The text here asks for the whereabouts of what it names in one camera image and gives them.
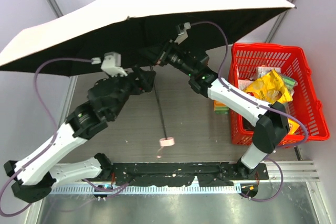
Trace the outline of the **pink folding umbrella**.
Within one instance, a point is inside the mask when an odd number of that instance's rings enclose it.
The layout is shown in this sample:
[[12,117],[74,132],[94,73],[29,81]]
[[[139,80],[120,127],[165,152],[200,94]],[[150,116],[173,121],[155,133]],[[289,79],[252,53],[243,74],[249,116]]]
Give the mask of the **pink folding umbrella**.
[[174,42],[179,24],[191,24],[179,46],[206,52],[292,8],[287,0],[96,0],[22,30],[1,52],[1,70],[78,76],[102,71],[91,59],[117,52],[129,74],[151,66],[138,50]]

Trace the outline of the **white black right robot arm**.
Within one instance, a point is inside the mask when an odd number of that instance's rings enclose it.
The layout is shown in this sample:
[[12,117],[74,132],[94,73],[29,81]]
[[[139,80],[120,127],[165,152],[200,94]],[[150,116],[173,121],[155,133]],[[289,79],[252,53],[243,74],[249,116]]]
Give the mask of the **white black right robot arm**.
[[237,162],[237,171],[243,178],[255,174],[259,163],[289,133],[284,105],[259,100],[230,84],[208,66],[209,56],[205,51],[184,49],[167,41],[162,45],[142,48],[138,53],[152,65],[171,65],[188,75],[188,83],[195,93],[225,104],[254,127],[252,143]]

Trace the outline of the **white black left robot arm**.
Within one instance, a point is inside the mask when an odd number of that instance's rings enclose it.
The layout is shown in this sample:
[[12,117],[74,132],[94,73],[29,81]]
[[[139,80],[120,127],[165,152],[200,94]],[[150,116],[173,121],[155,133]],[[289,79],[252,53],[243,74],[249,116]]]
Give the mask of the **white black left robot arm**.
[[58,165],[78,146],[88,142],[115,121],[132,95],[151,92],[156,73],[138,66],[126,76],[120,74],[98,80],[88,90],[87,102],[76,107],[65,122],[39,149],[21,161],[4,164],[13,177],[14,196],[27,203],[45,198],[54,188],[77,180],[107,179],[112,173],[111,161],[102,153],[83,162]]

